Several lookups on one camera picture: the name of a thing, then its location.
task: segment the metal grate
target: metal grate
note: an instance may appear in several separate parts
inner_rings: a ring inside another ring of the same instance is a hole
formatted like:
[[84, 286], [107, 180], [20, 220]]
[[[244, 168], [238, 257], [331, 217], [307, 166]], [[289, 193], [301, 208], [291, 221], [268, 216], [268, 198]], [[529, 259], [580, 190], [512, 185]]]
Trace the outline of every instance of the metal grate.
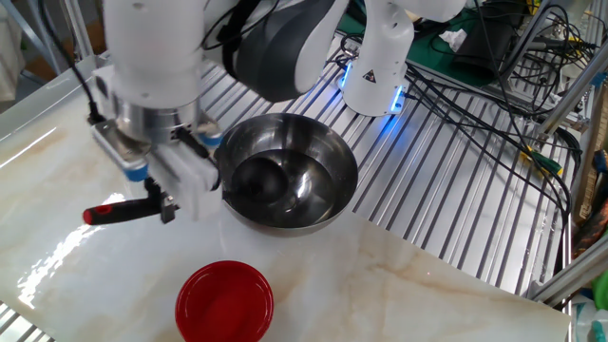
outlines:
[[[338, 46], [336, 40], [331, 58]], [[225, 128], [273, 112], [305, 115], [327, 124], [357, 158], [359, 182], [350, 204], [354, 212], [511, 293], [522, 294], [531, 280], [550, 277], [559, 250], [560, 214], [553, 202], [527, 185], [531, 181], [550, 192], [515, 148], [471, 129], [469, 134], [486, 153], [508, 167], [498, 165], [434, 115], [412, 90], [409, 95], [415, 99], [406, 102], [400, 115], [371, 118], [354, 113], [336, 85], [342, 72], [329, 64], [308, 94], [270, 104], [209, 65], [203, 102]], [[508, 115], [485, 99], [449, 88], [444, 94], [489, 124], [515, 133]], [[526, 121], [519, 124], [524, 134], [532, 128]], [[573, 163], [563, 146], [552, 140], [542, 152], [564, 166], [563, 176], [570, 182]]]

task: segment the blue led light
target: blue led light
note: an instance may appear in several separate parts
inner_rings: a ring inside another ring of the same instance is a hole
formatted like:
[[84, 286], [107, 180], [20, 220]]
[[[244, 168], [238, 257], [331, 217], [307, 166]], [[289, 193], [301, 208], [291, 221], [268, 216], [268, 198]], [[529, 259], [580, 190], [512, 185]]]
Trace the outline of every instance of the blue led light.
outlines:
[[399, 101], [399, 96], [401, 96], [401, 90], [403, 89], [403, 86], [400, 85], [399, 88], [397, 89], [397, 93], [395, 94], [395, 97], [392, 99], [392, 105], [390, 106], [390, 111], [399, 111], [397, 109], [397, 102]]
[[349, 77], [349, 71], [351, 71], [351, 66], [352, 66], [352, 62], [350, 62], [349, 66], [346, 67], [346, 72], [344, 73], [344, 77], [342, 78], [342, 83], [340, 84], [341, 87], [344, 87], [344, 84], [346, 83], [346, 78]]

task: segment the red handle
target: red handle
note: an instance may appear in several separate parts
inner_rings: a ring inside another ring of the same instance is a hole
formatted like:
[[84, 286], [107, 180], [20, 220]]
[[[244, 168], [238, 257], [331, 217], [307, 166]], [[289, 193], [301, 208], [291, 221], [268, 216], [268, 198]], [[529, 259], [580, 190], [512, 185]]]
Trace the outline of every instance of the red handle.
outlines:
[[83, 220], [89, 225], [111, 224], [141, 219], [161, 213], [161, 207], [151, 199], [133, 199], [88, 208]]

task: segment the warning label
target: warning label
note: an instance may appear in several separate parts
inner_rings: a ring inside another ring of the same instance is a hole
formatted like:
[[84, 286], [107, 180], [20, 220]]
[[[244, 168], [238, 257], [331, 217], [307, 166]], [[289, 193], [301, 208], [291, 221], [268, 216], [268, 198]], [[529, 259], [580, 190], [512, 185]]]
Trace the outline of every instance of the warning label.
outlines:
[[376, 83], [376, 77], [373, 75], [373, 70], [370, 70], [367, 74], [363, 75], [363, 78], [372, 83]]

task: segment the metal pole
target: metal pole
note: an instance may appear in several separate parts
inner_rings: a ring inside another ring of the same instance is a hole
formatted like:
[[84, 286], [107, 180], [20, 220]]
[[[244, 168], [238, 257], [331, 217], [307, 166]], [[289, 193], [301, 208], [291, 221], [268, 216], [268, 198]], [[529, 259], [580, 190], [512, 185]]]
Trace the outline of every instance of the metal pole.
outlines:
[[[45, 42], [45, 46], [47, 46], [50, 55], [53, 57], [52, 59], [52, 67], [55, 70], [57, 75], [60, 75], [64, 70], [67, 69], [67, 63], [62, 59], [59, 54], [59, 50], [54, 45], [50, 36], [48, 35], [47, 29], [45, 28], [42, 18], [40, 17], [40, 9], [38, 8], [38, 4], [35, 0], [28, 0], [29, 9], [31, 10], [31, 15], [34, 17], [34, 21], [36, 22], [36, 26], [42, 35], [42, 41]], [[47, 9], [45, 9], [45, 13], [47, 14], [48, 22], [53, 27], [52, 20], [50, 16], [48, 16]]]
[[549, 0], [542, 1], [539, 9], [536, 12], [536, 15], [532, 17], [530, 23], [522, 34], [522, 37], [518, 40], [517, 44], [513, 48], [513, 51], [518, 51], [518, 53], [511, 53], [506, 62], [503, 63], [501, 68], [502, 77], [504, 80], [508, 80], [509, 76], [517, 66], [518, 61], [522, 58], [522, 56], [527, 52], [528, 46], [532, 43], [534, 37], [539, 34], [541, 30], [541, 25], [546, 20], [549, 15], [549, 10], [545, 10], [547, 6], [557, 3], [559, 0]]
[[85, 19], [83, 18], [83, 13], [80, 11], [80, 6], [78, 5], [77, 0], [61, 0], [66, 5], [67, 9], [67, 19], [71, 23], [73, 28], [74, 36], [76, 37], [76, 42], [74, 42], [74, 46], [78, 47], [78, 51], [80, 52], [80, 58], [84, 59], [88, 56], [93, 55], [93, 46], [91, 45], [91, 41], [88, 39], [88, 32], [86, 31]]
[[531, 291], [528, 298], [550, 307], [560, 304], [583, 285], [608, 270], [608, 236], [596, 242], [570, 265], [542, 286]]
[[568, 91], [563, 95], [560, 102], [553, 108], [551, 114], [537, 128], [539, 138], [551, 136], [560, 126], [563, 120], [570, 114], [572, 109], [579, 103], [585, 91], [589, 89], [589, 83], [598, 72], [608, 67], [608, 44], [604, 44], [589, 65], [579, 75], [575, 82], [570, 85]]
[[[42, 29], [43, 38], [45, 38], [44, 43], [42, 40], [40, 40], [40, 38], [38, 37], [36, 32], [33, 30], [33, 28], [31, 28], [31, 26], [28, 24], [26, 19], [23, 17], [23, 15], [21, 15], [21, 13], [19, 13], [19, 10], [17, 10], [17, 8], [11, 3], [10, 0], [0, 0], [0, 4], [2, 6], [4, 6], [5, 9], [7, 9], [10, 16], [12, 16], [15, 19], [17, 24], [19, 24], [19, 26], [21, 27], [23, 32], [28, 37], [29, 41], [34, 45], [34, 47], [38, 51], [40, 51], [40, 54], [47, 61], [47, 63], [50, 65], [50, 67], [52, 67], [53, 71], [55, 71], [55, 73], [57, 75], [61, 74], [61, 72], [62, 72], [61, 62], [57, 61], [56, 55], [53, 53], [53, 49], [52, 49], [53, 44], [52, 44], [52, 42], [50, 42], [48, 40], [49, 37], [46, 36], [46, 31], [45, 31], [44, 27], [42, 27], [42, 23], [40, 23], [39, 28]], [[36, 18], [36, 22], [38, 24], [38, 19], [40, 19], [40, 17], [37, 15], [37, 13], [33, 13], [33, 14], [34, 14], [34, 18]]]

